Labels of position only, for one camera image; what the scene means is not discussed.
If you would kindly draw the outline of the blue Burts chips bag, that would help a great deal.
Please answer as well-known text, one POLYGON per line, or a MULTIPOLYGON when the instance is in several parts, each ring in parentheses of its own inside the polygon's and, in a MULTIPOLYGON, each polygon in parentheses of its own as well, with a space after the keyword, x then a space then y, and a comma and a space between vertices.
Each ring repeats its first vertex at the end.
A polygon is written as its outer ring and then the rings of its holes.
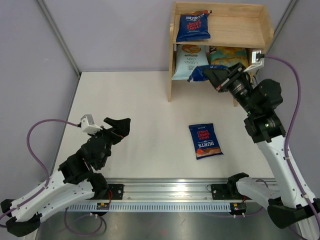
POLYGON ((188 82, 204 82, 209 78, 205 75, 205 70, 227 70, 228 67, 220 64, 201 65, 194 68, 191 75, 188 78, 188 82))
POLYGON ((197 160, 223 155, 213 123, 193 124, 188 128, 197 160))
POLYGON ((180 15, 176 42, 193 42, 211 38, 208 18, 211 10, 200 10, 180 15))

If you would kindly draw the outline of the large yellow kettle chips bag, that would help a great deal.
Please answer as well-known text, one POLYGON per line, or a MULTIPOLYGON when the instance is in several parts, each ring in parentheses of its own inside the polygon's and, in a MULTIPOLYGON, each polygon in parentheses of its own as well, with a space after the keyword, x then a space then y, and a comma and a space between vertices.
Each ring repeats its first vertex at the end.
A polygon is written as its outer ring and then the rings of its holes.
POLYGON ((247 50, 243 47, 210 46, 210 63, 232 67, 241 63, 246 68, 249 66, 247 50))

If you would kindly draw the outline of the light blue cassava chips bag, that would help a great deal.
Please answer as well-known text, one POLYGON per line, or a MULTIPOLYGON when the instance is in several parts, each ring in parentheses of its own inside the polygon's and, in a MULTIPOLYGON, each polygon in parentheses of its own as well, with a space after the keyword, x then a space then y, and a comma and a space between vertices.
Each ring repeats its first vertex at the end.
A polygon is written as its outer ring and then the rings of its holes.
POLYGON ((208 65, 205 45, 178 44, 173 81, 187 80, 196 67, 208 65))

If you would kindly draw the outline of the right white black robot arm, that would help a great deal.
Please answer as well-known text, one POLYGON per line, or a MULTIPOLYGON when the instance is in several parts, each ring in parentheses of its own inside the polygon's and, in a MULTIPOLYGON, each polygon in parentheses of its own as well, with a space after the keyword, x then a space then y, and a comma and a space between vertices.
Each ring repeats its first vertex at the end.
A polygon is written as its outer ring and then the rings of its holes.
POLYGON ((283 102, 280 84, 264 79, 253 87, 240 63, 232 67, 205 67, 202 72, 217 92, 230 92, 246 111, 245 129, 267 160, 278 186, 278 190, 271 190, 247 174, 238 173, 228 178, 228 195, 232 198, 242 195, 255 201, 280 229, 311 217, 318 222, 320 200, 308 188, 289 155, 289 133, 275 113, 283 102))

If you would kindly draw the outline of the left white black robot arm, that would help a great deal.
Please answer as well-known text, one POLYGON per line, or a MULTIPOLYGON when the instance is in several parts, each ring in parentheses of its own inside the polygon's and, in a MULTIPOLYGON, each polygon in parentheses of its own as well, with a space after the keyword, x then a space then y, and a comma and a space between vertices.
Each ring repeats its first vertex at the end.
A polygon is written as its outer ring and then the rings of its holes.
POLYGON ((99 172, 112 154, 112 146, 130 133, 131 119, 103 120, 110 127, 95 124, 92 115, 85 114, 73 127, 89 135, 76 153, 62 162, 52 174, 45 170, 46 179, 32 191, 18 199, 0 203, 1 217, 8 217, 2 228, 16 237, 24 237, 37 230, 57 212, 83 200, 113 198, 113 190, 99 172))

